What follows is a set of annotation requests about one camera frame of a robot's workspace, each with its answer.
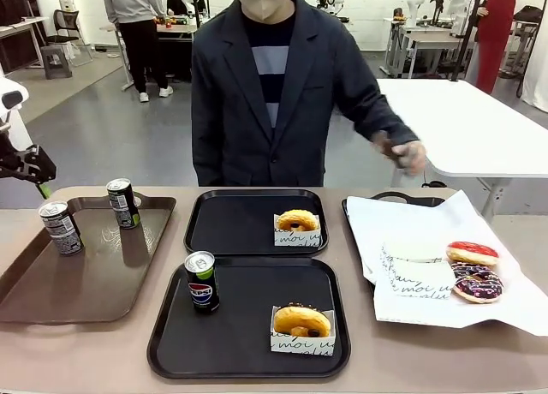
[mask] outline can top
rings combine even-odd
[[[51,203],[44,204],[38,210],[40,217],[52,217],[61,214],[68,210],[69,205],[64,201],[52,201]]]
[[[124,190],[125,188],[129,187],[129,184],[131,184],[131,181],[127,178],[117,178],[116,180],[112,180],[106,185],[107,190],[112,191],[118,191],[118,190]]]
[[[215,257],[207,251],[197,251],[185,259],[185,268],[196,274],[206,272],[215,264]]]

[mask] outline glazed donut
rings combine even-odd
[[[468,301],[494,302],[503,293],[503,282],[491,268],[457,261],[451,264],[456,283],[453,290]]]
[[[328,337],[331,323],[314,308],[287,306],[274,314],[274,331],[295,337]]]
[[[452,242],[447,246],[447,256],[454,261],[494,266],[498,263],[498,253],[487,246],[473,242]]]
[[[319,224],[311,212],[291,210],[278,217],[277,227],[285,231],[314,231],[319,229]]]

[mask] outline person's hand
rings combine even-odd
[[[392,160],[396,167],[403,169],[405,174],[416,176],[426,166],[426,149],[420,141],[394,146],[388,138],[388,133],[379,131],[372,137],[372,143],[377,150]]]
[[[480,7],[478,8],[478,16],[479,17],[486,17],[489,15],[489,10],[486,9],[485,7]]]

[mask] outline soda can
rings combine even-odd
[[[128,230],[137,227],[140,223],[140,215],[135,205],[131,181],[127,178],[117,178],[109,182],[106,189],[120,228]]]
[[[60,254],[76,254],[84,248],[80,230],[69,212],[67,203],[53,201],[41,206],[38,213]]]
[[[185,259],[185,269],[194,309],[199,313],[212,313],[219,307],[215,257],[206,251],[197,251]]]

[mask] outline stool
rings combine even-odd
[[[67,79],[72,77],[72,70],[60,45],[45,45],[40,47],[40,53],[44,61],[46,79]]]

